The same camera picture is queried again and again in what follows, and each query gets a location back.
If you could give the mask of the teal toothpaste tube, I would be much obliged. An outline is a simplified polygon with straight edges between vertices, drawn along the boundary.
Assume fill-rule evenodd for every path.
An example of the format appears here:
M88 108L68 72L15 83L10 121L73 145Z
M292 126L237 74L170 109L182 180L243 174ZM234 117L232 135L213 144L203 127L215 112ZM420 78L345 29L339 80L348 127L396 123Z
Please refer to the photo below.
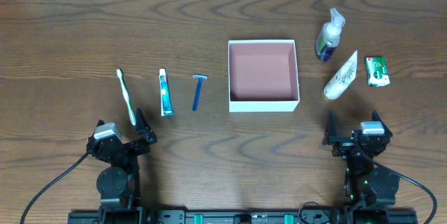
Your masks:
M161 94L161 116L172 116L173 107L170 99L170 92L168 86L168 78L165 68L159 69L159 80L160 80L160 94Z

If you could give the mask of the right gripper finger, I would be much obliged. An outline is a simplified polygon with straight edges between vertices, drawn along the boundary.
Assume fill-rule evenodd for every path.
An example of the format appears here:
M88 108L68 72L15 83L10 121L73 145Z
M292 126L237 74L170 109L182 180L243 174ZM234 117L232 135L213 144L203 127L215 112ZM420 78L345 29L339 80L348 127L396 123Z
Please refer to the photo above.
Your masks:
M393 133L390 131L390 129L385 125L385 123L380 118L378 112L376 110L372 110L372 121L380 122L384 129L384 135L387 135L388 137L392 137Z
M323 136L322 145L333 145L337 140L337 129L333 112L329 113L328 125Z

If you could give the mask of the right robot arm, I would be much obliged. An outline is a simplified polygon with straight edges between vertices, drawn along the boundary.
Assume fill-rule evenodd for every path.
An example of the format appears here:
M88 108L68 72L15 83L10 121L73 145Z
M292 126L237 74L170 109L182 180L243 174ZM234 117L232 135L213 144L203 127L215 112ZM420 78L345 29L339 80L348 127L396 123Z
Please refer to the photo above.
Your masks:
M400 178L374 164L393 136L376 111L372 120L360 124L351 136L337 135L335 116L329 114L323 144L332 146L332 155L346 161L344 193L351 203L339 214L340 223L388 222L386 208L395 204Z

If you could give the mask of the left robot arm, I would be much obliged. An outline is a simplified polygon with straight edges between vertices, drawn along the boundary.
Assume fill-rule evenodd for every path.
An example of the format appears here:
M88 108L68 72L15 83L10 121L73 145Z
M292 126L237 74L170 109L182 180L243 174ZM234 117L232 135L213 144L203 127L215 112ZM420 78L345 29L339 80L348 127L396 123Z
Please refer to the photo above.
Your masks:
M100 120L87 140L87 153L110 164L96 180L101 195L97 223L152 223L155 219L153 211L141 203L138 157L149 153L157 139L141 109L136 112L135 131L140 138L123 143L116 124Z

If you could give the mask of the green white toothbrush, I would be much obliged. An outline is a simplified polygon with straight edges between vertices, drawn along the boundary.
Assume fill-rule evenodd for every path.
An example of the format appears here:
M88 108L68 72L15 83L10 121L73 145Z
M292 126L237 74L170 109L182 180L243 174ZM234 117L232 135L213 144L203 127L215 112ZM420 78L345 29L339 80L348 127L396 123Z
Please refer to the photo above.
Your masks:
M126 88L126 84L125 84L125 81L124 81L124 74L122 72L122 69L118 68L116 70L116 74L117 74L117 77L119 79L119 82L120 82L120 85L121 85L121 88L122 88L122 94L123 94L123 97L124 97L124 100L125 100L125 103L126 103L126 106L127 106L130 122L131 122L131 124L133 126L135 126L136 125L136 117L135 117L135 113L134 113L132 105L131 105L131 99L130 99L130 96L129 96L128 89Z

